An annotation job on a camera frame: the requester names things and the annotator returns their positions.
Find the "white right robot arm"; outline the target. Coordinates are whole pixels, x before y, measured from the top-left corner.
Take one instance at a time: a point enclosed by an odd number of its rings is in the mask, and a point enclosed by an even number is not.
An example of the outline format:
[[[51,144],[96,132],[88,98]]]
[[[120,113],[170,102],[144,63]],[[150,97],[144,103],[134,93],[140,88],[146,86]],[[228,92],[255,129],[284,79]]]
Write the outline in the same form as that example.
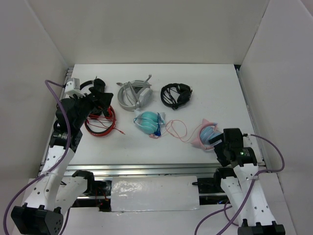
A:
[[[213,187],[227,195],[235,211],[226,227],[237,220],[239,235],[284,235],[285,228],[274,218],[259,181],[266,170],[259,168],[253,149],[244,146],[245,137],[248,134],[239,128],[227,128],[215,138],[221,141],[217,156],[222,167],[214,173]]]

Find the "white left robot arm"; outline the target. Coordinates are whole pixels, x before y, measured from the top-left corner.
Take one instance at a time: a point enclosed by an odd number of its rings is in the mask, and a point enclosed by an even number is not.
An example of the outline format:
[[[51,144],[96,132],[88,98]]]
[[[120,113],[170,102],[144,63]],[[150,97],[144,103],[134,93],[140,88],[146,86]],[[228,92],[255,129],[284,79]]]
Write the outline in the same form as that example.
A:
[[[56,121],[49,141],[48,156],[40,175],[25,188],[32,192],[23,205],[14,206],[10,217],[22,235],[59,235],[64,215],[80,194],[96,190],[94,175],[78,170],[61,186],[64,173],[80,143],[81,127],[96,108],[109,108],[112,93],[90,88],[89,94],[58,99]]]

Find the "pink and blue cat-ear headphones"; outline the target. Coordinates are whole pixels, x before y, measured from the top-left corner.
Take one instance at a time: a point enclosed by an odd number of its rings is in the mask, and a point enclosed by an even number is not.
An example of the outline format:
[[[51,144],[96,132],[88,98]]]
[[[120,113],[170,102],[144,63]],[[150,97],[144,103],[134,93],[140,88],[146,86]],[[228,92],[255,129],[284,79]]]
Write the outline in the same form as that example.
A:
[[[177,123],[183,125],[184,130],[185,130],[183,135],[179,135],[178,131],[174,128],[174,125]],[[209,151],[209,150],[214,149],[214,146],[209,144],[209,139],[213,137],[215,133],[217,134],[221,133],[218,130],[218,124],[214,122],[209,122],[208,120],[203,119],[202,123],[198,127],[196,127],[195,130],[192,132],[192,134],[188,137],[188,130],[187,130],[185,123],[181,120],[174,119],[174,120],[168,121],[168,123],[165,125],[165,131],[161,133],[160,137],[162,137],[165,134],[169,134],[183,143],[188,143],[188,144],[191,144],[195,148],[202,149],[204,151]]]

